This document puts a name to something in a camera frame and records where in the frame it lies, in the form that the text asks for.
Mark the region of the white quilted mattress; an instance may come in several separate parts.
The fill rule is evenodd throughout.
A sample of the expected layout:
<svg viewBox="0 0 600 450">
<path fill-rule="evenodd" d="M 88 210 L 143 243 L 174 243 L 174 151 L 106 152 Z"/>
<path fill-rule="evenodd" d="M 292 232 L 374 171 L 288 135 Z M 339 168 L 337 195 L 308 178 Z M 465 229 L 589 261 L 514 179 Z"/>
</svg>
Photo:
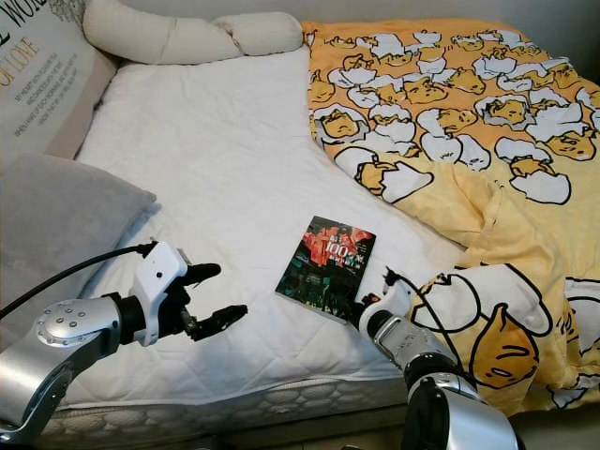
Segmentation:
<svg viewBox="0 0 600 450">
<path fill-rule="evenodd" d="M 365 192 L 314 144 L 308 51 L 112 77 L 78 161 L 153 192 L 126 244 L 156 239 L 221 274 L 189 288 L 199 318 L 248 313 L 202 341 L 128 344 L 74 379 L 39 447 L 166 444 L 399 406 L 401 373 L 355 329 L 276 292 L 316 216 L 377 236 L 363 292 L 387 270 L 431 278 L 461 248 Z"/>
</svg>

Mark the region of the cream bolster pillow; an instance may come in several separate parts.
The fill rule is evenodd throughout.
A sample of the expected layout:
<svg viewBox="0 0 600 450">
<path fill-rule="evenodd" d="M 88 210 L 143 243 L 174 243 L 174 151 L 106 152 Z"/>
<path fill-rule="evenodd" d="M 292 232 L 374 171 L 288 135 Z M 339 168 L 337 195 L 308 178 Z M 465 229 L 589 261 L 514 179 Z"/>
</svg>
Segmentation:
<svg viewBox="0 0 600 450">
<path fill-rule="evenodd" d="M 303 25 L 281 11 L 228 14 L 207 21 L 154 14 L 120 3 L 89 0 L 82 13 L 87 41 L 146 65 L 199 65 L 303 47 Z"/>
</svg>

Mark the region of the beige printed headboard cushion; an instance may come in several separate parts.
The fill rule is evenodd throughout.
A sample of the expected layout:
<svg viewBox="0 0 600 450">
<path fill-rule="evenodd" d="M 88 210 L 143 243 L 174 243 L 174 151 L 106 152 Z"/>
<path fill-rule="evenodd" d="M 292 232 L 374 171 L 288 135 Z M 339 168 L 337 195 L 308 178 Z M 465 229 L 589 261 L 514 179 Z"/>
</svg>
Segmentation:
<svg viewBox="0 0 600 450">
<path fill-rule="evenodd" d="M 25 154 L 73 159 L 115 64 L 81 24 L 60 21 L 47 0 L 0 0 L 3 166 Z"/>
</svg>

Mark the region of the dark red cover book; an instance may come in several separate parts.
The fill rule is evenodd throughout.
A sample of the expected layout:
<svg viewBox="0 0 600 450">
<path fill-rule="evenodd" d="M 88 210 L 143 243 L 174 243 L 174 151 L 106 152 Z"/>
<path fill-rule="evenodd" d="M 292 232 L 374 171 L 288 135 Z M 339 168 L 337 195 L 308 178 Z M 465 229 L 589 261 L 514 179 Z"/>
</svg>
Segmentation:
<svg viewBox="0 0 600 450">
<path fill-rule="evenodd" d="M 365 229 L 313 216 L 284 266 L 276 292 L 346 323 L 366 305 L 357 296 L 376 235 Z"/>
</svg>

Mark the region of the grey pillow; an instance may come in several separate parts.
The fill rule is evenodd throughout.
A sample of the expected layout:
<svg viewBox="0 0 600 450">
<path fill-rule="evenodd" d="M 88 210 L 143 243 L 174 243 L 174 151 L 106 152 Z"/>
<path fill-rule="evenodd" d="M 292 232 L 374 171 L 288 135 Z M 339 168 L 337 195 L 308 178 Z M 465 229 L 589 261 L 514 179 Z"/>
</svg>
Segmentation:
<svg viewBox="0 0 600 450">
<path fill-rule="evenodd" d="M 1 185 L 1 304 L 114 251 L 155 204 L 153 192 L 72 159 L 18 156 Z"/>
</svg>

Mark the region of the yellow egg print duvet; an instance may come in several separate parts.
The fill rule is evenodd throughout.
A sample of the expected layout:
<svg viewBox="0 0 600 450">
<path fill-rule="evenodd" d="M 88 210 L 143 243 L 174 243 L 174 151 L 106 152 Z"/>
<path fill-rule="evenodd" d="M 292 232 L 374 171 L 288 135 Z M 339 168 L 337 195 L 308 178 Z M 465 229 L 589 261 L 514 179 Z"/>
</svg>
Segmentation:
<svg viewBox="0 0 600 450">
<path fill-rule="evenodd" d="M 408 318 L 505 414 L 600 404 L 600 84 L 481 19 L 303 33 L 314 142 L 463 249 Z"/>
</svg>

